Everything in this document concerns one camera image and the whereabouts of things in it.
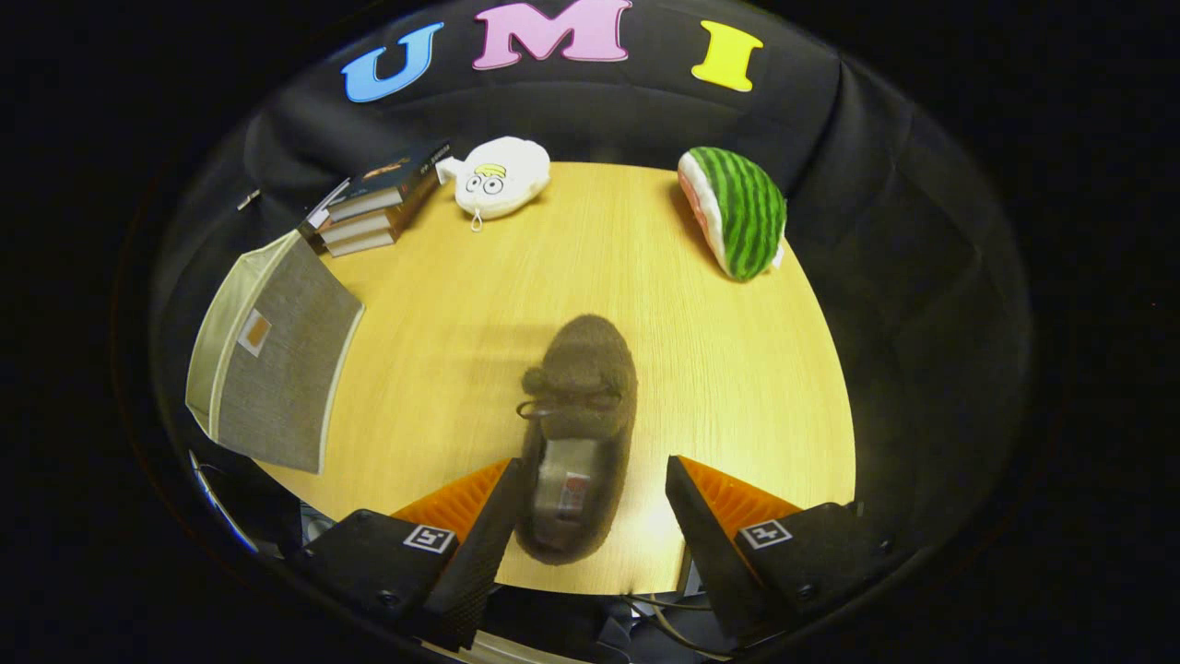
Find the yellow letter i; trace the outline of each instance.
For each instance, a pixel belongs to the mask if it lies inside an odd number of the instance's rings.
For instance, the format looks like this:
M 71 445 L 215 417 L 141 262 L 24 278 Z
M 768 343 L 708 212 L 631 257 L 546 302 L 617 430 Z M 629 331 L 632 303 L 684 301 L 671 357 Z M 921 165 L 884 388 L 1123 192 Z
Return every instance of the yellow letter i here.
M 693 67 L 693 75 L 739 92 L 753 90 L 754 84 L 746 78 L 746 68 L 749 54 L 754 48 L 761 48 L 762 41 L 725 24 L 701 21 L 701 27 L 709 31 L 709 50 L 704 53 L 704 61 Z

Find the stack of books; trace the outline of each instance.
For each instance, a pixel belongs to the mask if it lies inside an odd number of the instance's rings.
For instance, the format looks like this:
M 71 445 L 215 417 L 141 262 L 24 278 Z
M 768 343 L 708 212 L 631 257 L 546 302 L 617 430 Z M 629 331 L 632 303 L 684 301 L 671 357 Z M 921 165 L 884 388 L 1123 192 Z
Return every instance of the stack of books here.
M 393 244 L 438 185 L 434 164 L 450 152 L 448 140 L 421 143 L 349 178 L 316 211 L 315 235 L 333 256 Z

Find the cable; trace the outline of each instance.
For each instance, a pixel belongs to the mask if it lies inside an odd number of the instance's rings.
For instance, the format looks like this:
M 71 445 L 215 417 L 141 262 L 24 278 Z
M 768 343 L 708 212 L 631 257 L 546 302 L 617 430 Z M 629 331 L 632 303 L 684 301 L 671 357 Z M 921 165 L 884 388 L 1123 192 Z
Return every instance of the cable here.
M 675 604 L 671 601 L 660 601 L 653 596 L 651 599 L 645 597 L 640 597 L 637 594 L 623 596 L 628 599 L 634 599 L 635 601 L 642 601 L 643 604 L 650 604 L 651 606 L 663 606 L 664 609 L 683 609 L 686 611 L 713 611 L 713 607 L 708 604 Z
M 638 613 L 643 619 L 645 619 L 645 620 L 649 619 L 648 616 L 644 616 L 644 613 L 642 611 L 640 611 L 640 607 L 631 599 L 629 599 L 625 596 L 620 596 L 620 599 L 622 599 L 624 603 L 627 603 L 627 605 L 630 606 L 631 610 L 635 611 L 636 613 Z M 689 650 L 691 650 L 691 651 L 694 651 L 694 652 L 696 652 L 699 655 L 703 655 L 706 657 L 712 657 L 712 658 L 721 660 L 721 662 L 728 662 L 732 658 L 732 656 L 728 652 L 717 652 L 715 650 L 709 650 L 707 647 L 702 647 L 702 646 L 696 645 L 695 643 L 688 640 L 687 638 L 683 637 L 683 635 L 681 635 L 680 632 L 677 632 L 676 629 L 673 627 L 670 623 L 668 623 L 668 619 L 664 618 L 664 614 L 663 614 L 662 611 L 660 611 L 658 606 L 654 606 L 653 605 L 651 610 L 655 611 L 655 616 L 656 616 L 656 622 L 653 623 L 653 625 L 655 625 L 655 627 L 657 630 L 660 630 L 661 632 L 663 632 L 663 635 L 666 637 L 668 637 L 671 640 L 678 643 L 680 645 L 682 645 L 682 646 L 684 646 L 684 647 L 687 647 L 687 649 L 689 649 Z

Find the green striped rind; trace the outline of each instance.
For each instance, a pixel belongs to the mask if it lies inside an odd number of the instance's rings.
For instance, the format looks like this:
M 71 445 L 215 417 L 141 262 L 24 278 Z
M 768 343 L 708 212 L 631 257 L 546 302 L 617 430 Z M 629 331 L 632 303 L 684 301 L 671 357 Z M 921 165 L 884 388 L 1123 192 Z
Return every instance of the green striped rind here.
M 782 192 L 758 164 L 720 147 L 689 150 L 721 210 L 726 271 L 739 281 L 761 274 L 779 249 L 787 221 Z

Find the brown slipper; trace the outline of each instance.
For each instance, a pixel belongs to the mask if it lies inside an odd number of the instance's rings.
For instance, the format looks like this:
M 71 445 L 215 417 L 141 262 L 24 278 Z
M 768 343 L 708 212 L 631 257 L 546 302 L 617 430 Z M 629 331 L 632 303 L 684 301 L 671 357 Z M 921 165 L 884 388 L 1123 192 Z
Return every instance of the brown slipper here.
M 535 401 L 517 408 L 530 420 L 522 454 L 529 502 L 517 540 L 542 563 L 573 563 L 602 545 L 618 509 L 635 425 L 635 363 L 610 321 L 581 315 L 522 384 Z

